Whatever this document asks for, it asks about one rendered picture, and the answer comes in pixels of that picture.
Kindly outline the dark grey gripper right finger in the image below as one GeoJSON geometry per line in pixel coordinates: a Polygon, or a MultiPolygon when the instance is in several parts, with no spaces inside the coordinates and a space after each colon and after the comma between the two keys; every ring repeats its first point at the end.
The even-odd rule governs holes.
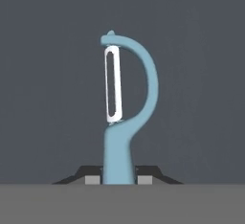
{"type": "Polygon", "coordinates": [[[136,166],[135,183],[137,185],[181,185],[181,182],[164,175],[158,166],[136,166]]]}

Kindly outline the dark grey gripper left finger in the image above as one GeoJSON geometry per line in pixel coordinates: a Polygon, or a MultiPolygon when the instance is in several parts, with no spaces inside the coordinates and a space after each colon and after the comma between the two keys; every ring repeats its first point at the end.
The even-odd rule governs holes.
{"type": "Polygon", "coordinates": [[[86,176],[102,177],[102,166],[81,166],[75,174],[55,182],[55,185],[67,185],[76,182],[79,179],[85,179],[86,176]]]}

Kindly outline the light blue peeler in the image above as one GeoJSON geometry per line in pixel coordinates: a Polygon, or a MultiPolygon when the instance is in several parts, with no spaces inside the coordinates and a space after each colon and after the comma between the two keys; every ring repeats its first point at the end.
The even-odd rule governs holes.
{"type": "Polygon", "coordinates": [[[152,116],[159,96],[159,81],[153,58],[147,49],[134,39],[117,35],[113,30],[100,38],[104,50],[106,120],[109,123],[104,132],[102,183],[104,185],[133,185],[134,166],[130,144],[152,116]],[[145,105],[134,117],[123,121],[123,99],[121,83],[120,48],[136,55],[145,68],[147,95],[145,105]],[[109,114],[109,92],[107,56],[113,55],[115,112],[109,114]]]}

